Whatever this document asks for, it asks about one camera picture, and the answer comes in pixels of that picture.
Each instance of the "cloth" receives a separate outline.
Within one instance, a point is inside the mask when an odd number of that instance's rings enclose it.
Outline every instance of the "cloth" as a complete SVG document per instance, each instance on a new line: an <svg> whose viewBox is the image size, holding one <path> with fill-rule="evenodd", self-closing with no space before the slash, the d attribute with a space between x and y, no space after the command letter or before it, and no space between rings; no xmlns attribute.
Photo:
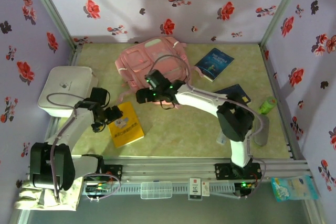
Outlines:
<svg viewBox="0 0 336 224"><path fill-rule="evenodd" d="M83 178L73 181L67 191L59 191L60 203L54 197L54 190L35 188L29 181L23 182L19 193L19 200L14 203L14 208L23 210L69 210L76 211L82 192Z"/></svg>

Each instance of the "price tag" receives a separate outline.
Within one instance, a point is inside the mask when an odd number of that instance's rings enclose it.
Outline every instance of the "price tag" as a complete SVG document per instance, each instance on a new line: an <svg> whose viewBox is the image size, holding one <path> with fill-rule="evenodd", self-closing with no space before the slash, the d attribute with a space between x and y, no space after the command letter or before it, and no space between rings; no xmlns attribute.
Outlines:
<svg viewBox="0 0 336 224"><path fill-rule="evenodd" d="M200 178L189 179L189 200L202 200L202 185Z"/></svg>
<svg viewBox="0 0 336 224"><path fill-rule="evenodd" d="M209 182L202 182L202 196L210 196Z"/></svg>

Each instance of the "wall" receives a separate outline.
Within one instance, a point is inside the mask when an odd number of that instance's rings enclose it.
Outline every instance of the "wall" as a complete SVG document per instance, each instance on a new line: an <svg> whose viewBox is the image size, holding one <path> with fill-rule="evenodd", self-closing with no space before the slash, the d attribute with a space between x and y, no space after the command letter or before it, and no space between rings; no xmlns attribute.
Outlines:
<svg viewBox="0 0 336 224"><path fill-rule="evenodd" d="M70 47L40 0L0 6L0 223L8 223L30 147L44 140L49 122L39 94L52 67L67 65Z"/></svg>
<svg viewBox="0 0 336 224"><path fill-rule="evenodd" d="M291 0L266 52L329 223L336 219L335 19L336 0Z"/></svg>
<svg viewBox="0 0 336 224"><path fill-rule="evenodd" d="M52 0L78 44L260 42L281 0Z"/></svg>

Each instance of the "dark blue book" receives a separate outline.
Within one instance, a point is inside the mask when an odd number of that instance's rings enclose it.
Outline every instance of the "dark blue book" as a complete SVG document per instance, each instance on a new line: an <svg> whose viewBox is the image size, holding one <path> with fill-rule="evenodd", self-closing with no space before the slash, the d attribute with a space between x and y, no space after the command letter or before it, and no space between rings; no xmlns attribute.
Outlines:
<svg viewBox="0 0 336 224"><path fill-rule="evenodd" d="M241 88L239 84L230 86L228 88L224 88L221 90L216 91L217 94L232 94L232 93L238 93L241 95L241 98L244 102L249 103L251 101L251 98L248 97L248 95L245 93L245 91Z"/></svg>
<svg viewBox="0 0 336 224"><path fill-rule="evenodd" d="M227 66L234 60L231 56L223 53L217 48L212 49L204 56L195 66L197 66L204 77L210 81L214 81L217 76L223 72Z"/></svg>

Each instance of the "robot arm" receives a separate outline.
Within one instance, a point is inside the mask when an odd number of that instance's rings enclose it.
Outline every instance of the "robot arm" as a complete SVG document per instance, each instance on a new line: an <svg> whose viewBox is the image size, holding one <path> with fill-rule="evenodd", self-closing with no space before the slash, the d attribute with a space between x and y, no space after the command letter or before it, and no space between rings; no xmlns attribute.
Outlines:
<svg viewBox="0 0 336 224"><path fill-rule="evenodd" d="M223 134L230 139L233 166L238 169L247 168L251 158L247 152L246 139L250 135L254 115L237 105L223 103L223 99L230 99L245 105L239 94L227 96L206 92L179 80L171 83L155 69L146 76L146 80L152 89L142 89L136 93L139 103L166 101L193 106L214 115L219 120Z"/></svg>
<svg viewBox="0 0 336 224"><path fill-rule="evenodd" d="M103 166L101 156L83 155L72 159L71 151L87 127L91 126L94 132L100 132L101 127L122 117L117 106L103 108L106 95L106 90L93 88L90 98L75 105L70 118L52 137L44 143L35 143L32 146L29 177L31 185L54 189L52 159L59 189L68 190L76 178L100 172Z"/></svg>

